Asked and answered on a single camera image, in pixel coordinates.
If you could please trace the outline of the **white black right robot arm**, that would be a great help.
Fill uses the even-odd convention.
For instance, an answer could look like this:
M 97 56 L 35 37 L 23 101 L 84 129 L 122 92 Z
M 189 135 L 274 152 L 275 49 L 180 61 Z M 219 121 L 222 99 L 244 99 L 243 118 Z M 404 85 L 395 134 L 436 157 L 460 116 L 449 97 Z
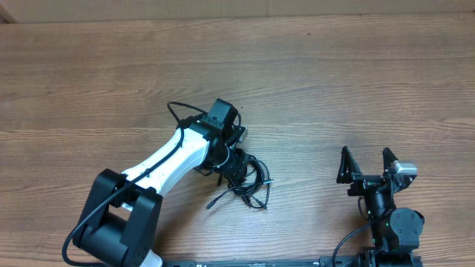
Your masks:
M 336 182 L 348 184 L 347 195 L 358 197 L 358 210 L 366 224 L 350 232 L 335 247 L 333 266 L 421 266 L 422 259 L 413 255 L 420 245 L 424 216 L 410 208 L 398 208 L 394 195 L 408 188 L 417 177 L 412 162 L 399 160 L 384 148 L 383 173 L 366 175 L 353 158 L 350 149 L 341 149 L 341 163 Z M 369 229 L 373 245 L 352 257 L 339 257 L 338 252 L 350 238 Z

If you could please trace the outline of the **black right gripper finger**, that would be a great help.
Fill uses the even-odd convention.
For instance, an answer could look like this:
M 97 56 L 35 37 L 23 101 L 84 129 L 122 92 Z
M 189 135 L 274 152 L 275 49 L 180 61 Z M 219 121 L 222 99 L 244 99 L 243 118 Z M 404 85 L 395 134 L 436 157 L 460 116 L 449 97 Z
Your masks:
M 399 159 L 388 147 L 383 149 L 382 156 L 383 156 L 383 163 L 384 163 L 384 171 L 388 173 L 393 173 L 394 172 L 393 165 L 398 163 Z
M 341 163 L 338 169 L 336 182 L 340 184 L 350 184 L 361 179 L 362 171 L 353 158 L 350 149 L 344 146 L 341 150 Z

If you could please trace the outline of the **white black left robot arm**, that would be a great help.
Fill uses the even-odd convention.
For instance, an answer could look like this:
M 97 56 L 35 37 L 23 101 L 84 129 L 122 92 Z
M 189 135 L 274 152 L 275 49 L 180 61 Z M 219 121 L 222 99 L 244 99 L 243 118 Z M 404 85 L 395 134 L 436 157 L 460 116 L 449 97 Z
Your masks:
M 194 168 L 236 186 L 249 159 L 236 145 L 246 134 L 237 108 L 216 99 L 210 111 L 179 119 L 173 137 L 140 164 L 122 173 L 102 171 L 64 242 L 63 260 L 78 265 L 68 257 L 74 244 L 97 259 L 95 266 L 163 266 L 152 248 L 164 196 Z

